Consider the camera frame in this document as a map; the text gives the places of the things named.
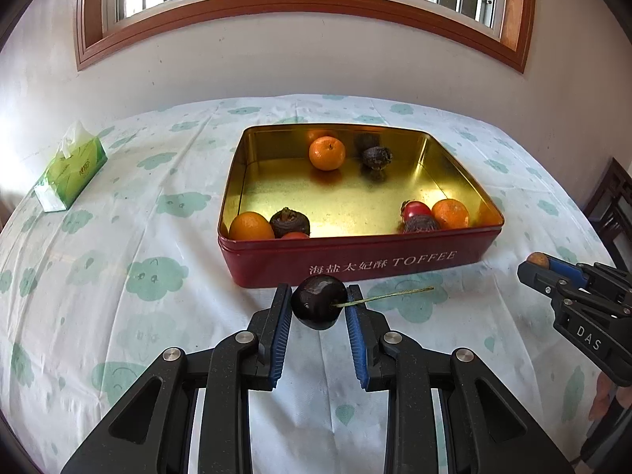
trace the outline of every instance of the green tissue package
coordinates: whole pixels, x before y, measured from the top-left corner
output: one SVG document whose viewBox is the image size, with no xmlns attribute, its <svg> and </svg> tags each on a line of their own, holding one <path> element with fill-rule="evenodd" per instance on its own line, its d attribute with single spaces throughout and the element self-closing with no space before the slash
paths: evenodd
<svg viewBox="0 0 632 474">
<path fill-rule="evenodd" d="M 43 211 L 69 209 L 106 160 L 99 138 L 75 122 L 34 187 Z"/>
</svg>

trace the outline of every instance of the window frame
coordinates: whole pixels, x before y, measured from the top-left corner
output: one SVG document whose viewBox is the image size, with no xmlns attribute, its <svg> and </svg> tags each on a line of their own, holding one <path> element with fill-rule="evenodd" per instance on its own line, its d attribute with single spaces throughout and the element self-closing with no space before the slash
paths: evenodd
<svg viewBox="0 0 632 474">
<path fill-rule="evenodd" d="M 113 24 L 103 2 L 76 0 L 75 53 L 81 71 L 112 53 L 165 31 L 212 19 L 266 12 L 325 12 L 403 24 L 438 34 L 489 55 L 523 73 L 533 30 L 535 0 L 504 0 L 497 12 L 499 37 L 493 29 L 437 4 L 412 6 L 402 0 L 170 0 Z"/>
</svg>

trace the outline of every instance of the person's hand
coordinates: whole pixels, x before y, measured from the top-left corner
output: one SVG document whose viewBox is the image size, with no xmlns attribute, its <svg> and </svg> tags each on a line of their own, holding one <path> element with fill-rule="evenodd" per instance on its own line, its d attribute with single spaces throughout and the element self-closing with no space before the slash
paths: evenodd
<svg viewBox="0 0 632 474">
<path fill-rule="evenodd" d="M 589 411 L 589 420 L 601 419 L 606 414 L 610 406 L 608 394 L 613 387 L 614 383 L 611 379 L 600 372 L 596 379 L 596 395 Z M 616 398 L 623 408 L 630 408 L 632 406 L 632 387 L 619 387 Z"/>
</svg>

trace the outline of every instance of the red tomato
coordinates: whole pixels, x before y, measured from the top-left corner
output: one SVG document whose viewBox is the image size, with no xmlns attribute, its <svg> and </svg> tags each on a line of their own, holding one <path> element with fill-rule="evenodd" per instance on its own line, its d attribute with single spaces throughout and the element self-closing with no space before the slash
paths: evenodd
<svg viewBox="0 0 632 474">
<path fill-rule="evenodd" d="M 400 210 L 402 221 L 406 222 L 413 215 L 432 215 L 432 210 L 421 201 L 404 201 Z"/>
<path fill-rule="evenodd" d="M 310 236 L 303 232 L 290 232 L 281 237 L 282 239 L 309 239 Z"/>
</svg>

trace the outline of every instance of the red tin box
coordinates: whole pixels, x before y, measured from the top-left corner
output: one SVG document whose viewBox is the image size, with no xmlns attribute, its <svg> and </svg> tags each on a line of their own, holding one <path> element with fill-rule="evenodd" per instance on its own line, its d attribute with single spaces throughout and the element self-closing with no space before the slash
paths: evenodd
<svg viewBox="0 0 632 474">
<path fill-rule="evenodd" d="M 358 136 L 377 134 L 393 152 L 381 172 L 363 169 Z M 322 172 L 308 158 L 315 136 L 345 145 L 340 169 Z M 399 210 L 416 199 L 429 207 L 461 201 L 470 228 L 403 235 Z M 283 207 L 310 219 L 311 238 L 233 241 L 230 224 L 248 210 L 270 218 Z M 358 124 L 287 124 L 244 131 L 228 175 L 218 226 L 219 246 L 241 287 L 298 285 L 312 274 L 343 281 L 444 269 L 480 260 L 504 223 L 490 197 L 431 135 Z"/>
</svg>

